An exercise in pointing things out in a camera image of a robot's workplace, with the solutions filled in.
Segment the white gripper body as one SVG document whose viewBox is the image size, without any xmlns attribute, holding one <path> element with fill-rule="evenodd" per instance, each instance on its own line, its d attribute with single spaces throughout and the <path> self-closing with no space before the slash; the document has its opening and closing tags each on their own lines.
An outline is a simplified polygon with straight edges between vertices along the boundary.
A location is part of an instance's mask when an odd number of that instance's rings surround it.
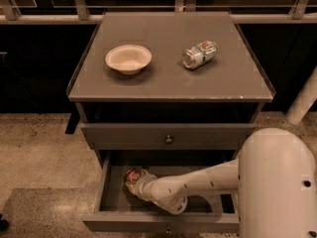
<svg viewBox="0 0 317 238">
<path fill-rule="evenodd" d="M 153 174 L 143 174 L 135 183 L 135 195 L 144 201 L 151 201 L 151 187 L 157 179 Z"/>
</svg>

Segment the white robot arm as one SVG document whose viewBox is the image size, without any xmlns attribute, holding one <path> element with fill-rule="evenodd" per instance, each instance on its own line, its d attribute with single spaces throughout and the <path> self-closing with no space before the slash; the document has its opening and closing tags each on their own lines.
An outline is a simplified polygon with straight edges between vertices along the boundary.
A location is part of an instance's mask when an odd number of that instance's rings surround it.
<svg viewBox="0 0 317 238">
<path fill-rule="evenodd" d="M 185 175 L 159 178 L 131 169 L 131 194 L 181 214 L 190 196 L 214 203 L 217 191 L 238 192 L 240 238 L 316 238 L 316 165 L 294 134 L 264 128 L 244 143 L 237 159 Z"/>
</svg>

